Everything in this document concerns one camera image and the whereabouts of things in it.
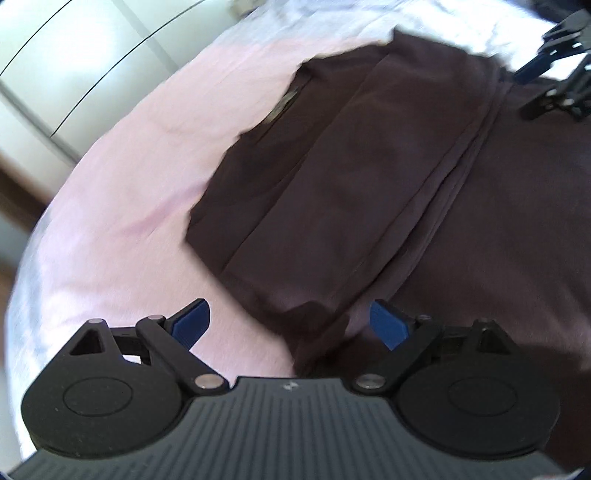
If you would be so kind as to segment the pink bedspread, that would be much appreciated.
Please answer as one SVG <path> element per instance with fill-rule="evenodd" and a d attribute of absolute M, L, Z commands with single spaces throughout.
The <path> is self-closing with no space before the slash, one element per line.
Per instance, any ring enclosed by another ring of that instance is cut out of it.
<path fill-rule="evenodd" d="M 496 60 L 513 80 L 550 24 L 505 1 L 270 1 L 100 138 L 37 224 L 5 321 L 11 406 L 88 319 L 131 326 L 207 300 L 195 354 L 229 380 L 293 377 L 287 343 L 254 319 L 186 240 L 228 149 L 276 110 L 314 58 L 404 33 Z"/>

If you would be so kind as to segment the dark brown shirt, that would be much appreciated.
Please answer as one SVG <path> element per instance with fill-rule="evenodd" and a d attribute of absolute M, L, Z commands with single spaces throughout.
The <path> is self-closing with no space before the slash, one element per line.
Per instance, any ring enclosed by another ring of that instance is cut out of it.
<path fill-rule="evenodd" d="M 551 377 L 560 464 L 590 459 L 590 124 L 550 85 L 404 33 L 298 68 L 192 208 L 190 248 L 301 376 L 386 354 L 370 304 L 496 320 Z"/>

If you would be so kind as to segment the white wardrobe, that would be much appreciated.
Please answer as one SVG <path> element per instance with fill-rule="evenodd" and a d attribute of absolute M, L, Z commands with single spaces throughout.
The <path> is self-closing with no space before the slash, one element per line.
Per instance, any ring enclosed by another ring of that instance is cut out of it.
<path fill-rule="evenodd" d="M 4 1 L 1 90 L 76 162 L 236 22 L 228 1 Z"/>

